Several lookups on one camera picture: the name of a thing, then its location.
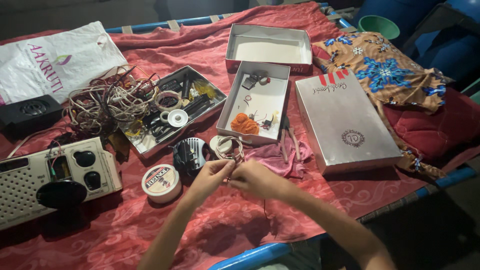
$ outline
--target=black speaker box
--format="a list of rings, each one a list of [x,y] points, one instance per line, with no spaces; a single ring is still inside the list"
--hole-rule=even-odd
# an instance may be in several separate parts
[[[23,137],[47,129],[61,119],[63,107],[50,95],[0,106],[0,130]]]

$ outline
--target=red cushion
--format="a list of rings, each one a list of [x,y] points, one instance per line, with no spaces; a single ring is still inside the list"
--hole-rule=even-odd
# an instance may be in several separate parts
[[[418,149],[425,162],[480,135],[480,105],[452,88],[435,114],[388,106],[384,112],[397,135]]]

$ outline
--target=brown floral cloth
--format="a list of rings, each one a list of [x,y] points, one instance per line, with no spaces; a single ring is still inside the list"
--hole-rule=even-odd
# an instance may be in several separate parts
[[[440,169],[422,163],[418,151],[396,135],[382,106],[408,105],[427,114],[434,113],[445,103],[443,97],[449,78],[437,69],[423,69],[379,33],[346,34],[313,43],[312,50],[315,63],[325,73],[348,68],[353,70],[404,154],[405,158],[398,164],[400,168],[433,177],[445,176]]]

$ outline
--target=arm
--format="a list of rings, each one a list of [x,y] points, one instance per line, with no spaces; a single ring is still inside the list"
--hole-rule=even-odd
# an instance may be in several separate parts
[[[235,168],[232,160],[205,163],[188,192],[169,214],[155,240],[143,255],[137,270],[168,269],[173,262],[180,238],[193,212],[201,206]]]
[[[261,198],[281,200],[305,213],[365,270],[393,270],[395,266],[382,242],[369,230],[334,206],[302,191],[287,179],[277,176],[260,163],[250,160],[232,174],[229,186]]]

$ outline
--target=orange yarn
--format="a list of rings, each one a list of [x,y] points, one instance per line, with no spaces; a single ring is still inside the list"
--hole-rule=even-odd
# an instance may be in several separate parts
[[[235,116],[230,127],[233,131],[240,132],[242,134],[254,134],[258,135],[260,128],[257,125],[257,122],[248,118],[245,113],[239,113]]]

